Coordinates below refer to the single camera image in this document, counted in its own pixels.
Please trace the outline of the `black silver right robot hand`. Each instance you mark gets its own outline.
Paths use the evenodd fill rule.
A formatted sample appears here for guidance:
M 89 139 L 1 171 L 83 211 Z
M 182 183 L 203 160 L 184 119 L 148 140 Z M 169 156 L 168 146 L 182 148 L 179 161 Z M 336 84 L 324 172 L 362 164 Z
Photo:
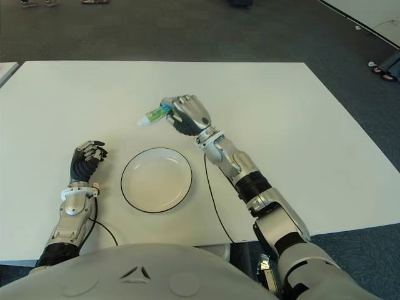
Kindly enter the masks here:
M 211 117 L 195 95 L 166 97 L 161 105 L 168 106 L 167 120 L 181 134 L 198 136 L 211 126 Z

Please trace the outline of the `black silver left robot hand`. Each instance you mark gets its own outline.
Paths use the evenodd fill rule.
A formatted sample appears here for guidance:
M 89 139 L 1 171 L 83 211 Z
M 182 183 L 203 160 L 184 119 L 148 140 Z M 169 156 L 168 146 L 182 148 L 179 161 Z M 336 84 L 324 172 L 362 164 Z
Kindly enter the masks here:
M 70 164 L 70 183 L 88 183 L 100 162 L 107 158 L 105 143 L 89 140 L 79 145 L 73 152 Z

